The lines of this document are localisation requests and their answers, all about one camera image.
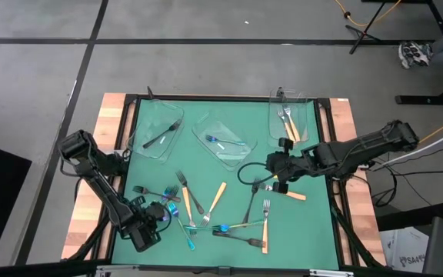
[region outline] orange handle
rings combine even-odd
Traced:
[[[294,193],[294,192],[287,192],[286,195],[290,196],[294,199],[298,199],[298,200],[302,200],[302,201],[305,201],[307,199],[307,197],[305,195],[301,195],[301,194]]]
[[[293,120],[291,120],[291,117],[288,117],[290,119],[290,125],[291,130],[293,131],[293,136],[295,137],[295,142],[300,142],[300,135],[298,134],[297,127],[295,127],[295,123],[293,123]]]
[[[293,137],[293,134],[291,133],[290,126],[288,126],[287,122],[285,122],[285,130],[286,130],[286,133],[288,134],[288,138],[292,141],[295,141],[295,138]]]
[[[189,219],[192,219],[191,215],[191,203],[189,202],[188,188],[182,188],[182,196],[184,196],[185,209],[188,211]]]
[[[211,211],[213,210],[213,208],[215,207],[216,202],[218,202],[218,200],[219,200],[220,197],[222,196],[222,193],[223,193],[223,191],[225,190],[225,187],[226,187],[226,186],[227,186],[227,183],[226,183],[226,182],[223,182],[223,183],[220,185],[220,188],[218,189],[218,192],[216,192],[215,200],[213,200],[212,207],[209,209],[209,212],[211,212]]]
[[[265,220],[265,226],[262,229],[262,241],[265,242],[262,248],[262,254],[268,254],[268,220]]]

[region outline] shoe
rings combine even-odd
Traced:
[[[428,47],[420,46],[416,42],[403,42],[400,45],[400,57],[401,55],[404,57],[401,60],[401,65],[405,69],[409,69],[413,65],[419,66],[428,66],[428,56],[424,53],[424,51],[428,51]]]
[[[405,51],[405,45],[407,42],[401,42],[398,48],[398,56],[399,60],[401,61],[401,66],[404,69],[409,69],[413,64],[413,58],[411,56],[407,55],[407,52],[410,52],[409,49]]]
[[[428,43],[425,43],[423,45],[420,45],[420,49],[425,55],[427,55],[427,58],[430,61],[431,57],[434,55],[434,51],[431,48],[431,45]]]

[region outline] white cable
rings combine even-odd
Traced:
[[[381,164],[378,168],[374,169],[373,171],[379,170],[379,169],[385,167],[386,165],[388,165],[390,163],[397,162],[399,160],[402,160],[402,159],[407,158],[407,157],[412,156],[412,155],[416,155],[419,152],[423,152],[424,150],[427,150],[427,149],[431,148],[432,146],[437,145],[437,144],[439,144],[441,142],[443,142],[443,138],[439,139],[438,141],[436,141],[436,142],[434,142],[434,143],[430,144],[429,146],[426,146],[426,147],[424,147],[422,149],[418,149],[418,150],[416,150],[414,152],[408,153],[406,155],[402,155],[401,157],[398,157],[396,159],[392,159],[392,160],[390,160],[388,162],[385,162],[385,163]]]

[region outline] clear plastic container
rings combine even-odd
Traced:
[[[297,145],[308,140],[307,105],[309,99],[302,92],[278,88],[269,98],[268,144],[278,147],[280,138],[290,138]]]
[[[160,100],[142,105],[142,113],[128,148],[144,157],[165,162],[182,129],[184,110]]]
[[[221,110],[211,110],[192,126],[192,132],[209,153],[227,170],[234,170],[258,144],[248,136],[235,118]]]

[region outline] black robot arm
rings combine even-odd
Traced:
[[[326,175],[335,179],[348,179],[359,165],[366,164],[387,152],[411,151],[418,145],[418,136],[408,123],[389,122],[379,131],[346,142],[323,142],[301,151],[301,157],[289,155],[293,142],[280,138],[284,152],[269,154],[266,169],[278,176],[273,189],[288,191],[287,182],[294,182],[304,175]]]
[[[111,223],[123,239],[131,239],[136,251],[143,252],[161,240],[156,222],[163,219],[165,207],[152,202],[146,209],[142,208],[143,196],[129,201],[119,195],[105,177],[127,172],[128,163],[119,154],[106,155],[98,150],[92,134],[83,130],[64,138],[59,151],[62,160],[73,166],[76,175],[84,179],[104,203]]]

